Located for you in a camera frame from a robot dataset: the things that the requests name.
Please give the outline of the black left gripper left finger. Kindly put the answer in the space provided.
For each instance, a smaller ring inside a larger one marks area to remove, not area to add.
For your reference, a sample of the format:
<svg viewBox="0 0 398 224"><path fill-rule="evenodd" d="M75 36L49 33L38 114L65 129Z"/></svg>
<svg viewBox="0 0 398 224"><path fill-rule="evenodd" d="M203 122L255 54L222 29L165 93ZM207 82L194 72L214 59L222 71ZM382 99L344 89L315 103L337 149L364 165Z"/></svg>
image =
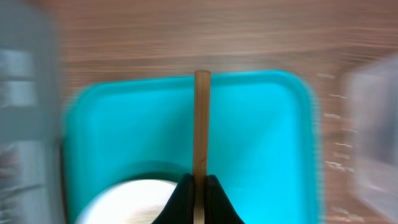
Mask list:
<svg viewBox="0 0 398 224"><path fill-rule="evenodd" d="M184 174L164 209L152 224L193 224L195 182L191 174Z"/></svg>

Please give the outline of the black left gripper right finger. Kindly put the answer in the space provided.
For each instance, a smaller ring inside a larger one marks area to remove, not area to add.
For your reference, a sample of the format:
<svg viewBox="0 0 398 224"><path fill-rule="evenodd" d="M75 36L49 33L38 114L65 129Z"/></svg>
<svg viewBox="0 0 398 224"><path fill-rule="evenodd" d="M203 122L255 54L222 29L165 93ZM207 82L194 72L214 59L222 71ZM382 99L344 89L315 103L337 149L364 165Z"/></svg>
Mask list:
<svg viewBox="0 0 398 224"><path fill-rule="evenodd" d="M205 224L244 224L215 175L206 177L204 209Z"/></svg>

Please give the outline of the wooden chopstick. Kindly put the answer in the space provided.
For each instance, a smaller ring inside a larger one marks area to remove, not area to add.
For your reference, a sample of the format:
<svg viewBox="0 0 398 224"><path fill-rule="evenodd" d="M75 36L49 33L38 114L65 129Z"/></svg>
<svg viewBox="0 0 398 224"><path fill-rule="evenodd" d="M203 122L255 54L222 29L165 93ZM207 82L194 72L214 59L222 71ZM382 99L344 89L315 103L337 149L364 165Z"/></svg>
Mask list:
<svg viewBox="0 0 398 224"><path fill-rule="evenodd" d="M195 71L195 105L193 135L193 177L195 205L193 223L205 223L205 180L207 176L208 132L211 93L211 72Z"/></svg>

